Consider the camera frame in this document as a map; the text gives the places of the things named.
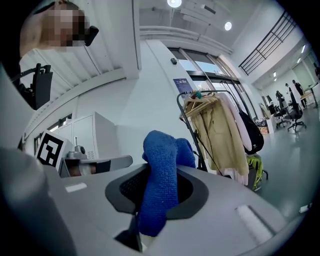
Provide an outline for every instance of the table leg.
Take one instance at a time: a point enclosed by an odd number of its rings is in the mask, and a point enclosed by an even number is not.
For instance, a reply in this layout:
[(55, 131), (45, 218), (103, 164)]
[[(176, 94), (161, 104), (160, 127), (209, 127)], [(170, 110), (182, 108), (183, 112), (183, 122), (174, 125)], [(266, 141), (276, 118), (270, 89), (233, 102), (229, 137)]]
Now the table leg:
[(319, 106), (318, 106), (317, 99), (316, 99), (316, 96), (315, 96), (313, 88), (311, 88), (311, 92), (312, 92), (312, 95), (313, 95), (313, 98), (314, 98), (314, 103), (315, 103), (315, 107), (314, 108), (317, 109)]

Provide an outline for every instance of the cabinet vent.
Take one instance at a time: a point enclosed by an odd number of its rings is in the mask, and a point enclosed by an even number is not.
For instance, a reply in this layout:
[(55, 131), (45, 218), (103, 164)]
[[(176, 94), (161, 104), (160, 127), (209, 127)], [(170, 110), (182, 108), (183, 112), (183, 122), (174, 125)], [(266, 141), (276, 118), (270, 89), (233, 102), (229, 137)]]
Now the cabinet vent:
[(88, 159), (95, 159), (95, 153), (93, 151), (88, 151), (86, 155)]

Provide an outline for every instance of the blue cloth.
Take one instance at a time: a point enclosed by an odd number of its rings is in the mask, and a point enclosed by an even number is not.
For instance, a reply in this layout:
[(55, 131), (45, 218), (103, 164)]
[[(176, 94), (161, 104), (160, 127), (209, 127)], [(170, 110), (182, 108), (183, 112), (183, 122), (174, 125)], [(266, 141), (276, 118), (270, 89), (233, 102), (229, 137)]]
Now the blue cloth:
[(167, 210), (178, 205), (177, 165), (196, 167), (195, 156), (185, 138), (175, 139), (153, 130), (143, 142), (142, 158), (151, 167), (138, 213), (139, 231), (155, 237), (166, 224)]

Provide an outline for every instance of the beige coat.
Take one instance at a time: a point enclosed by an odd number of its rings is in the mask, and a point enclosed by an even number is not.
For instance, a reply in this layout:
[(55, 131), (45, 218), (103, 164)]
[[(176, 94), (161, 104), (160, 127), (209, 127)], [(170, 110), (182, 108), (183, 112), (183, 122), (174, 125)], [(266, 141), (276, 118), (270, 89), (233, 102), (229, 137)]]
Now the beige coat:
[(243, 142), (230, 109), (221, 99), (215, 97), (203, 97), (193, 101), (197, 104), (210, 102), (206, 104), (206, 108), (188, 114), (203, 144), (213, 157), (214, 161), (199, 143), (202, 154), (207, 155), (210, 168), (219, 169), (222, 173), (226, 168), (233, 168), (241, 176), (248, 175), (249, 167)]

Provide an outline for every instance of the person's neck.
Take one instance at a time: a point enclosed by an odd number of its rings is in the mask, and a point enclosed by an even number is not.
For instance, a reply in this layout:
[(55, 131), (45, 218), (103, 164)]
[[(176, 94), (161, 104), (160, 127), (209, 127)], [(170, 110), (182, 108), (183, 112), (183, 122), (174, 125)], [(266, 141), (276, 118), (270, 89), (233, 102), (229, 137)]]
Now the person's neck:
[(22, 58), (25, 54), (34, 48), (37, 48), (41, 38), (41, 21), (42, 15), (34, 14), (29, 16), (20, 31), (20, 57)]

